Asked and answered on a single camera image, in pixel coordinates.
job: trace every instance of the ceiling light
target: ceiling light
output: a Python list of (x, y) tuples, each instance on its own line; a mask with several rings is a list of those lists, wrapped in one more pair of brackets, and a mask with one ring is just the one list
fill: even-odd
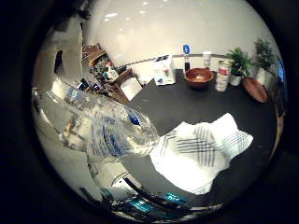
[(111, 18), (111, 17), (116, 17), (117, 15), (119, 15), (119, 14), (118, 13), (109, 13), (109, 14), (106, 14), (105, 17)]

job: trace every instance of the green plant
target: green plant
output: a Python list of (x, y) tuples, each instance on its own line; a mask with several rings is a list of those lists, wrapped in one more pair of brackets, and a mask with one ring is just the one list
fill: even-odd
[(264, 70), (269, 70), (274, 63), (274, 55), (270, 48), (270, 43), (259, 38), (254, 45), (256, 49), (256, 64)]
[(226, 54), (230, 59), (233, 60), (231, 73), (237, 77), (249, 76), (249, 68), (253, 66), (249, 55), (242, 51), (241, 48), (230, 49), (229, 53)]

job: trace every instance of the wooden bowl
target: wooden bowl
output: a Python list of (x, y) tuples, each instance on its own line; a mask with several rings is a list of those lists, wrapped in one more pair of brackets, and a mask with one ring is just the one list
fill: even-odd
[(251, 95), (255, 100), (260, 103), (265, 103), (268, 99), (267, 92), (264, 86), (252, 77), (243, 78), (243, 86), (245, 90)]
[(203, 89), (208, 86), (214, 75), (208, 69), (193, 68), (187, 71), (184, 77), (189, 86), (196, 89)]

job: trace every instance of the white towel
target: white towel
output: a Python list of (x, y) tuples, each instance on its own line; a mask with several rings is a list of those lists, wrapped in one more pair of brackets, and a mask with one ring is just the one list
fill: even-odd
[(225, 114), (212, 123), (191, 125), (182, 122), (160, 138), (150, 158), (161, 175), (180, 189), (194, 194), (210, 191), (217, 174), (230, 160), (246, 150), (253, 137), (237, 129)]

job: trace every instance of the black countertop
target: black countertop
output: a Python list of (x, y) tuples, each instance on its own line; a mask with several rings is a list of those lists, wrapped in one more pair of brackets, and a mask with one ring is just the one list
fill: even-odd
[(212, 122), (230, 113), (239, 130), (253, 135), (250, 147), (231, 160), (229, 169), (217, 175), (209, 193), (197, 196), (177, 188), (157, 173), (150, 156), (125, 161), (123, 165), (146, 189), (159, 196), (171, 191), (187, 197), (190, 206), (227, 203), (256, 180), (268, 163), (277, 131), (274, 104), (270, 99), (265, 104), (256, 102), (242, 85), (229, 85), (225, 92), (218, 92), (214, 78), (208, 89), (199, 91), (185, 83), (182, 70), (177, 70), (176, 76), (174, 85), (156, 86), (152, 80), (128, 106), (147, 114), (159, 135), (168, 133), (182, 121)]

